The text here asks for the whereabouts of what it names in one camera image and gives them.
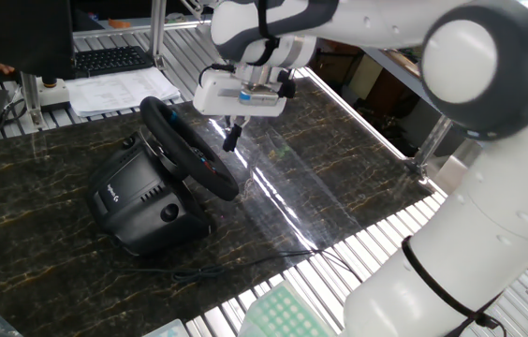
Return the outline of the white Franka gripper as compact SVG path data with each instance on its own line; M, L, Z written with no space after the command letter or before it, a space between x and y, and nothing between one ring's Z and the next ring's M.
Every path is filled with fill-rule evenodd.
M287 99L267 86L250 86L233 74L207 70L193 99L194 108L202 115L232 116L227 121L225 152L233 152L250 116L277 117L285 109Z

